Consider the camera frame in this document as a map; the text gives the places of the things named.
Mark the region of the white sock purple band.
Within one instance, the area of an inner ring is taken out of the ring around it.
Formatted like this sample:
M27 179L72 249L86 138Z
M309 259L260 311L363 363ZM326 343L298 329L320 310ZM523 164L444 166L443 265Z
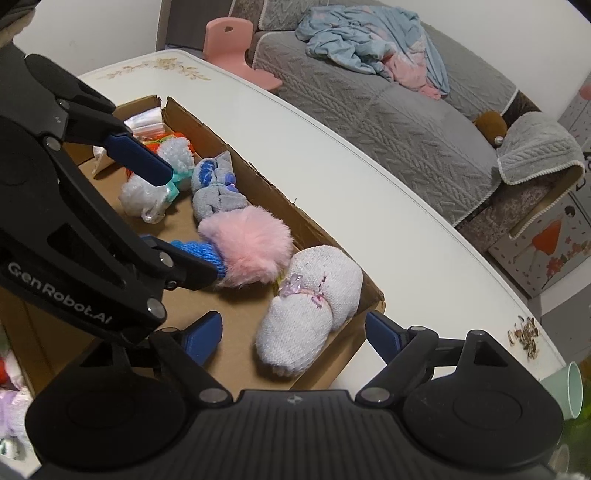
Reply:
M362 269L339 248L320 245L295 253L259 323L259 360L278 376L303 374L329 335L356 314L362 286Z

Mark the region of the brown plush toy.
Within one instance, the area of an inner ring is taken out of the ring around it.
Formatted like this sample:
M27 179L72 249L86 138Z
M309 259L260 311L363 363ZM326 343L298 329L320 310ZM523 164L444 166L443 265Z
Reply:
M493 148L499 148L502 145L508 132L505 120L496 111L480 114L474 120L474 125Z

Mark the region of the grey blue sock bundle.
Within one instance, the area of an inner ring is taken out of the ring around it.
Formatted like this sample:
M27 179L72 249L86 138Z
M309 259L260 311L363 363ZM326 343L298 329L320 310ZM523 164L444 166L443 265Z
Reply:
M228 150L200 160L191 177L193 214L197 222L218 212L245 208L249 201L236 188L235 171Z

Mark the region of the light blue blanket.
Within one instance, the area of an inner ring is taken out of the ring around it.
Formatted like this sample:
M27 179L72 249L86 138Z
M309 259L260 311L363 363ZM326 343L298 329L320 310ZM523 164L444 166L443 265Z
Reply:
M315 59L379 75L435 100L451 91L444 61L415 12L370 5L312 7L295 35Z

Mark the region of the grey sofa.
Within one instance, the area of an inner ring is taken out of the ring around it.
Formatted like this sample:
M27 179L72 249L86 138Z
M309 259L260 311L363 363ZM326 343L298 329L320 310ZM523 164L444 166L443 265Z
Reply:
M575 141L503 74L462 44L423 24L447 69L440 100L379 75L308 56L296 29L308 9L387 6L378 1L235 1L249 20L249 63L283 81L279 94L335 131L463 232L509 233L561 182ZM493 148L474 125L498 112L508 132Z

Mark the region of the pink plastic chair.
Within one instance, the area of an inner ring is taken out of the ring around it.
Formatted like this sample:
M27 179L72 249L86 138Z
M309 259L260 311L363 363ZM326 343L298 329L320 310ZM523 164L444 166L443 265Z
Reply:
M283 81L266 70L253 69L246 62L252 45L253 24L249 20L221 17L205 26L204 59L266 91L276 91Z

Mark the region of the mint green cup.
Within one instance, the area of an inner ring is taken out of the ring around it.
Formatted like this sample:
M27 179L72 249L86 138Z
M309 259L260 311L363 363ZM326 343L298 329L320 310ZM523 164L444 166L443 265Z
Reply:
M540 383L559 404L565 420L575 420L579 417L583 406L584 388L577 363L569 363L542 379Z

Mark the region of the brown cardboard box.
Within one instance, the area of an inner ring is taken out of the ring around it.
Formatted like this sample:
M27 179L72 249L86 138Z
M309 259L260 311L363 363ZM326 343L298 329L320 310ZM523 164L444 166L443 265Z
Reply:
M173 99L119 106L127 119L162 113L144 145L170 160L176 178L153 187L121 166L90 182L118 220L172 257L213 270L197 290L170 281L163 329L181 332L221 315L205 370L232 394L245 389L325 389L365 337L384 295L356 261L221 137Z

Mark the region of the floral folding screen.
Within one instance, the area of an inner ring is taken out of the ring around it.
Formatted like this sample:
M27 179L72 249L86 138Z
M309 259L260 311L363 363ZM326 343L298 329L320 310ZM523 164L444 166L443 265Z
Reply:
M590 84L585 83L559 119L575 141L561 161L570 169L525 220L489 254L533 298L590 256Z

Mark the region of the lilac bubble wrap bundle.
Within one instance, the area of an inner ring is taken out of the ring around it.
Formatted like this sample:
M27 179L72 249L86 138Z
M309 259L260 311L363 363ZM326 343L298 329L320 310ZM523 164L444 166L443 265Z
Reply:
M27 387L20 390L1 389L0 425L1 437L14 437L25 442L28 437L25 427L27 410L32 396Z

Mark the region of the white rolled cloth bundle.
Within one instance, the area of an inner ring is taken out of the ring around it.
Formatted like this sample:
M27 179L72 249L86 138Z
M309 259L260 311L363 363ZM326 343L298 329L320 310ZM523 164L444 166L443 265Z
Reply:
M153 140L166 133L159 106L149 108L143 112L130 116L124 121L134 136L142 141ZM100 172L114 163L103 147L93 146L94 167L92 175L96 177Z

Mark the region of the pink fluffy blue knit bundle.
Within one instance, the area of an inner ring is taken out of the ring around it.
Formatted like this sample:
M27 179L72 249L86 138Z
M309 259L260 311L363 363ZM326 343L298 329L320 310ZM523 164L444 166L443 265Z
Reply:
M199 223L197 232L197 241L171 244L211 262L222 287L276 282L294 254L290 228L260 206L215 213Z

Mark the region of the orange plastic bundle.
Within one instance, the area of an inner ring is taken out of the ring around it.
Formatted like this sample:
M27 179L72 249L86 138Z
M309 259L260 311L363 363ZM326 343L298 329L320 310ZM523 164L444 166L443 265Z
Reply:
M3 358L0 358L0 384L5 385L10 382L10 376L6 370L6 363Z

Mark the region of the orange bundle in box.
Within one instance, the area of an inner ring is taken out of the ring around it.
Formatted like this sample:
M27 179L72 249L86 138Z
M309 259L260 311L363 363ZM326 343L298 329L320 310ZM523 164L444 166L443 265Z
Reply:
M144 137L140 141L153 153L166 161L177 177L192 174L194 168L193 147L190 141L179 132Z

